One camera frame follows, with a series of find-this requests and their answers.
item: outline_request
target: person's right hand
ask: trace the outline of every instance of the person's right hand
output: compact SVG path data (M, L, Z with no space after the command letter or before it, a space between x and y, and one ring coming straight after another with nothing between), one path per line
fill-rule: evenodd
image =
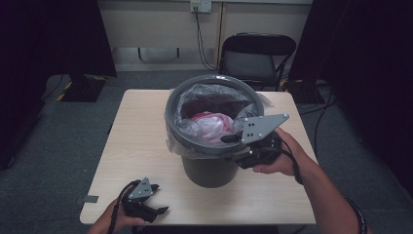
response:
M298 165L300 165L300 162L302 162L303 160L310 159L294 137L292 137L289 133L286 133L281 128L276 128L275 131L280 136L280 138L288 144L289 148L291 149L292 155L298 162ZM282 149L289 152L289 149L285 145L285 143L282 143ZM280 157L272 165L256 165L252 168L252 170L256 173L262 174L273 174L280 172L287 176L294 176L292 161L284 154L280 155Z

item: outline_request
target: gray trash can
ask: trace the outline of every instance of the gray trash can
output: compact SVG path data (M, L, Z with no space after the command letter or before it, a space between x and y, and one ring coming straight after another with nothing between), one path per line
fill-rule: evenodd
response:
M223 75L195 77L171 92L165 111L169 151L181 156L193 182L220 187L230 182L239 168L228 156L245 146L239 142L212 145L191 135L185 129L186 120L204 111L225 114L234 119L235 126L241 126L244 118L264 115L264 106L250 86Z

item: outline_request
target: human arm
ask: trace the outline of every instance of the human arm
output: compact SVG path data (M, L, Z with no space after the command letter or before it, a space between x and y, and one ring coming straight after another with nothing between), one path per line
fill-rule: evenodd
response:
M100 218L92 225L91 229L89 229L88 234L107 234L109 231L110 222L112 219L112 212L116 205L116 200L109 204ZM116 218L116 224L114 233L120 231L125 227L132 227L137 225L143 225L145 220L140 217L130 217L127 216L124 212L122 204L119 206L118 215Z
M327 174L290 134L280 128L277 128L276 132L289 146L298 163L303 186L310 199L320 232L358 234L359 225L355 211ZM289 151L285 143L282 144L282 148ZM253 170L263 174L281 172L288 176L294 175L292 161L283 154L272 165L257 165Z

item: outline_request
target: person's left hand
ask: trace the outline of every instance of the person's left hand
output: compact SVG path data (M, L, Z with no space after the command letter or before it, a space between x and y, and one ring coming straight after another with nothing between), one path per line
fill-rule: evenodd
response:
M100 216L100 218L94 223L94 225L89 230L89 234L106 234L109 230L110 222L112 219L113 208L116 205L116 199L109 204L106 208L104 213ZM116 224L114 233L120 231L125 227L132 227L137 225L143 225L145 220L140 217L131 217L125 214L124 208L122 203L119 205L118 216L116 218Z

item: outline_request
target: wooden table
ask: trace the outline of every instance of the wooden table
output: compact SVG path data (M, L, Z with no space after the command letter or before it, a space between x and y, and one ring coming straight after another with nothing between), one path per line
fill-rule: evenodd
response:
M273 104L266 114L288 113L282 128L291 133L314 159L315 154L294 101L288 93L262 92ZM310 201L294 177L261 175L239 169L219 188L203 188L185 174L180 156L169 152L164 111L165 90L125 92L80 219L94 223L130 181L148 177L160 185L145 202L152 208L168 206L155 225L249 225L315 223Z

